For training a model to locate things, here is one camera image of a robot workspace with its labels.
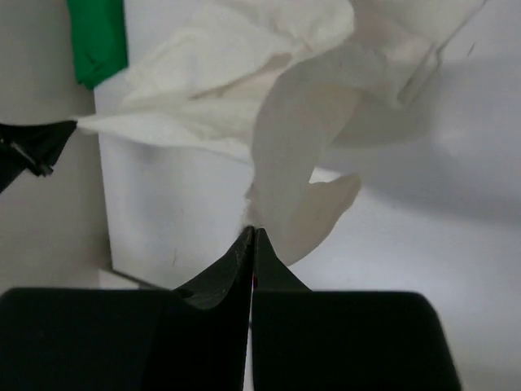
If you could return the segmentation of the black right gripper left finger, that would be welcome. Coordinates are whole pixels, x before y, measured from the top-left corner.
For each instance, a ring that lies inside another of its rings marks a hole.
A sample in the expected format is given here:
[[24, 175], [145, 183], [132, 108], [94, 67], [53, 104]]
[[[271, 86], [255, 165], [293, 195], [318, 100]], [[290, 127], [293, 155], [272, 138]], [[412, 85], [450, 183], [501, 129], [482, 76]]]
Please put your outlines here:
[[174, 290], [12, 288], [4, 390], [240, 390], [253, 231]]

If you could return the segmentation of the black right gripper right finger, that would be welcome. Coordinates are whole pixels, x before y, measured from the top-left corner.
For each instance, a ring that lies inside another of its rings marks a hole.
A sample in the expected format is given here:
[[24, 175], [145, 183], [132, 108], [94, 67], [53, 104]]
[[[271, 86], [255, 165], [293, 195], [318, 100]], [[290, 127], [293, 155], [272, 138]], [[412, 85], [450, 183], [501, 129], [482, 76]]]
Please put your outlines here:
[[257, 390], [459, 390], [439, 317], [416, 292], [313, 291], [256, 232]]

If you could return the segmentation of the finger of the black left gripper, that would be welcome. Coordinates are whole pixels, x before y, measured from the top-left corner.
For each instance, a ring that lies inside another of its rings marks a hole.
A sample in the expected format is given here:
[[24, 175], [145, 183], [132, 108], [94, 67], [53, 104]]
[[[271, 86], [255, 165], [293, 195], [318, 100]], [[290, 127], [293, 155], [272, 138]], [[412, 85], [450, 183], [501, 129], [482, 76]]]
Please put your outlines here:
[[24, 171], [36, 177], [52, 175], [76, 128], [76, 121], [41, 125], [1, 124], [1, 192]]

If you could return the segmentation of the green t shirt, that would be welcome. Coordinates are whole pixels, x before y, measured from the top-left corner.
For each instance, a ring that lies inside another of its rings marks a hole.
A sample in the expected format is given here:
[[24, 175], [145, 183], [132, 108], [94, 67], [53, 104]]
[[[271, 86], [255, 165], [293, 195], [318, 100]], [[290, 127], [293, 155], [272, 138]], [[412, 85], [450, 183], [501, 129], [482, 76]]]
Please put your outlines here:
[[93, 90], [128, 67], [122, 0], [67, 0], [77, 83]]

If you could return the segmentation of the cream white t shirt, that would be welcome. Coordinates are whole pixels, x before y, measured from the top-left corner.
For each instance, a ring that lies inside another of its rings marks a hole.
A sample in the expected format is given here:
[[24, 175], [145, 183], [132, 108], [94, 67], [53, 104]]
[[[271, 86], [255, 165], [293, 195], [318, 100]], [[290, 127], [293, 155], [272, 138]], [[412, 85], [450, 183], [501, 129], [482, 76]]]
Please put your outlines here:
[[480, 1], [208, 1], [126, 74], [128, 94], [81, 130], [249, 157], [243, 222], [292, 265], [330, 234], [356, 174], [311, 182], [366, 97], [403, 108]]

